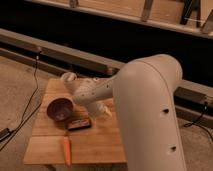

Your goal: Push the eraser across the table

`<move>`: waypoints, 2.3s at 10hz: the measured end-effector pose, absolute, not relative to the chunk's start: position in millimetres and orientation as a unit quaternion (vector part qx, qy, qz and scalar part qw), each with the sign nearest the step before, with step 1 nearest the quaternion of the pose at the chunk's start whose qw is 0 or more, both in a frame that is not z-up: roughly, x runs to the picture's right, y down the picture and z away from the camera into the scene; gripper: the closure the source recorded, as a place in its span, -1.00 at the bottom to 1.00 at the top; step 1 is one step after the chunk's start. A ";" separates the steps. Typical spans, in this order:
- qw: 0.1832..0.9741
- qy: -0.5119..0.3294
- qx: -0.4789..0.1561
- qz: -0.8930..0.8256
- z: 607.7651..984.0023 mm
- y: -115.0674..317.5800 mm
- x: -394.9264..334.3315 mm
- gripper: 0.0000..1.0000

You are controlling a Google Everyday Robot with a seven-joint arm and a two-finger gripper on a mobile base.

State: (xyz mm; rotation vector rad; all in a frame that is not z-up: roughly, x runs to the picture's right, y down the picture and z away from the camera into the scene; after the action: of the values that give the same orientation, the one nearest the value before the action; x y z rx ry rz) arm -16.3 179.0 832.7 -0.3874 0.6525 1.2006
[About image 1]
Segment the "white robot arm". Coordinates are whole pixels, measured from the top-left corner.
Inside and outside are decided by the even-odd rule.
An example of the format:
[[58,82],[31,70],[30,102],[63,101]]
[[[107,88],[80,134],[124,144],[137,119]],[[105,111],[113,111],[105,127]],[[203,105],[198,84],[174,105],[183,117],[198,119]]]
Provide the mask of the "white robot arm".
[[128,171],[187,171],[174,105],[182,81],[179,62],[167,54],[132,60],[108,79],[77,81],[61,76],[73,102],[97,116],[111,98],[117,115]]

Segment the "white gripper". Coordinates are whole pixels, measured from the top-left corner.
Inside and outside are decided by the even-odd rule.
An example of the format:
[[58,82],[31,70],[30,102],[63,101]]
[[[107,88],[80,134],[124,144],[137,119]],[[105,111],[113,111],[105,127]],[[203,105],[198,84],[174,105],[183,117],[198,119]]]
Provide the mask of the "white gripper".
[[88,114],[92,117],[100,117],[100,116],[111,117],[112,116],[111,111],[102,101],[90,103],[87,106],[87,111],[88,111]]

